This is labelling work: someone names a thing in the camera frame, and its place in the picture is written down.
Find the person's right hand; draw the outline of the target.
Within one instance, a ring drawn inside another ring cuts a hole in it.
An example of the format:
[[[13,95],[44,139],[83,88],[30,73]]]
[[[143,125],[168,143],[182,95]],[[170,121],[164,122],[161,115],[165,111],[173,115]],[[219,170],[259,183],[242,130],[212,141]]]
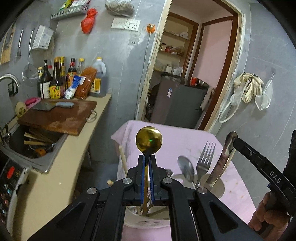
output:
[[[262,228],[262,224],[266,221],[273,225],[277,230],[285,230],[288,224],[289,216],[278,210],[267,210],[267,202],[270,200],[271,192],[266,193],[260,202],[257,210],[254,212],[251,221],[248,223],[249,227],[255,231]]]

